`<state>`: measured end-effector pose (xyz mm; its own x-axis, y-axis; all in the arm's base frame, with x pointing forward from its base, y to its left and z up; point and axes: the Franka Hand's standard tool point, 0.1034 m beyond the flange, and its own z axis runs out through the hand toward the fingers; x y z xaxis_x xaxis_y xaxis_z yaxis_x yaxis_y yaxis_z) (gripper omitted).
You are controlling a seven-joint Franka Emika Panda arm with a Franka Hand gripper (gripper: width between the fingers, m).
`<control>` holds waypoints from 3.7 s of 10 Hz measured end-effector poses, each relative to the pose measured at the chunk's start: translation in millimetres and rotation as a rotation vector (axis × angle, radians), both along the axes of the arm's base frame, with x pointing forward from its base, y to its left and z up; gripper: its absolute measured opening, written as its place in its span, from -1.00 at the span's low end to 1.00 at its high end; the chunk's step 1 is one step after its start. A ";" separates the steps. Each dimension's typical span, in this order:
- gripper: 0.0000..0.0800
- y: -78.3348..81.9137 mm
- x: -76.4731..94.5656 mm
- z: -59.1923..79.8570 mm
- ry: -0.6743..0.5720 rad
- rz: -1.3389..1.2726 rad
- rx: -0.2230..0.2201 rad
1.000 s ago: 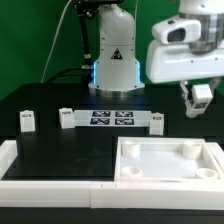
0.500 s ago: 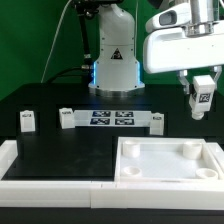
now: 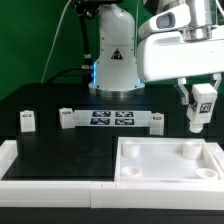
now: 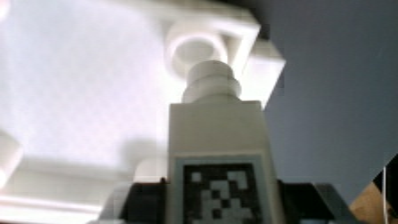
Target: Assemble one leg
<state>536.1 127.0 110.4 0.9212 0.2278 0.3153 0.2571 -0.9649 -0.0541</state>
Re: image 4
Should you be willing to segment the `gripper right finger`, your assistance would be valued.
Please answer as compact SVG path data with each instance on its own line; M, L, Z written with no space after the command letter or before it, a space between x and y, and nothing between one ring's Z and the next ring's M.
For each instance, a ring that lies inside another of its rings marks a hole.
M279 190L286 224L362 224L330 184L279 182Z

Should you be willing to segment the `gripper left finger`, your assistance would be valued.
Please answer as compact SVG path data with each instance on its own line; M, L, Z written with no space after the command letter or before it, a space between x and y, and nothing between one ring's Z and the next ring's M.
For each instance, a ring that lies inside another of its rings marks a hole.
M165 224L167 181L121 183L87 224Z

